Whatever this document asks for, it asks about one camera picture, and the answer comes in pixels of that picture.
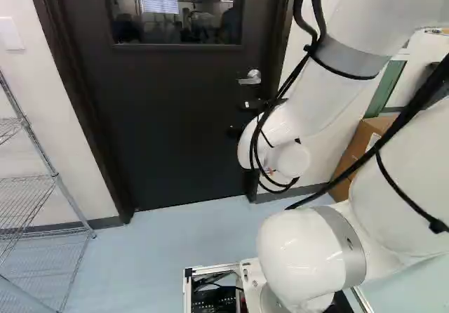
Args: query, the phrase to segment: dark door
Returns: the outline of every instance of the dark door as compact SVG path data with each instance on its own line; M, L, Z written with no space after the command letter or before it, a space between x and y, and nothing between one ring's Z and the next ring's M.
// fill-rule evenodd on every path
M243 194L229 126L264 82L276 0L62 0L135 204L148 210ZM262 73L257 88L237 79Z

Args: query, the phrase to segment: glass window pane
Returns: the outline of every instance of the glass window pane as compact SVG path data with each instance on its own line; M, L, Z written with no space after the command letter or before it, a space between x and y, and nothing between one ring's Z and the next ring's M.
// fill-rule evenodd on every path
M243 0L106 0L116 44L241 44Z

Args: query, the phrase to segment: wire shelf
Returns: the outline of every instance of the wire shelf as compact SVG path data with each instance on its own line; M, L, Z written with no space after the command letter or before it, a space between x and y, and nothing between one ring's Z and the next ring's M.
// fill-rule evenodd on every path
M52 176L0 179L0 265L55 189Z
M22 120L17 118L0 119L0 145L22 129Z
M13 284L57 312L62 312L89 242L84 227L23 234L0 266ZM37 313L0 288L1 313Z

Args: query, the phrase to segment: door handle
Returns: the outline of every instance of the door handle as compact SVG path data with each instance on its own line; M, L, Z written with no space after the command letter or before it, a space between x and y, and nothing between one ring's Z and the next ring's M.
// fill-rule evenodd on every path
M262 79L260 78L260 71L258 69L252 69L246 75L246 78L237 80L240 85L256 85L260 84Z

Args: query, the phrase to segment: white robotic arm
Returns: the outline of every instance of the white robotic arm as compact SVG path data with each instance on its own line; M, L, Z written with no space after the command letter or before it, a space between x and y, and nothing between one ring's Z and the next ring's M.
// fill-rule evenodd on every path
M319 158L311 158L295 139L325 130L369 82L359 79L375 76L414 31L448 22L449 0L340 0L315 59L262 128L257 149L264 167L291 178L305 172ZM382 148L390 176L421 209L445 223L449 161L440 155L449 147L447 120L449 100L444 100ZM244 168L251 166L256 124L256 119L248 124L239 143ZM291 312L320 312L330 293L447 253L449 233L432 232L370 160L353 181L348 201L270 217L257 249L267 283L283 305Z
M346 74L375 76L417 29L447 22L449 0L340 0L316 59ZM288 101L262 128L269 142L260 135L258 153L264 167L290 178L302 175L319 158L311 158L309 150L294 140L326 129L369 83L332 73L310 60ZM250 168L256 124L254 118L239 142L238 158L244 168Z

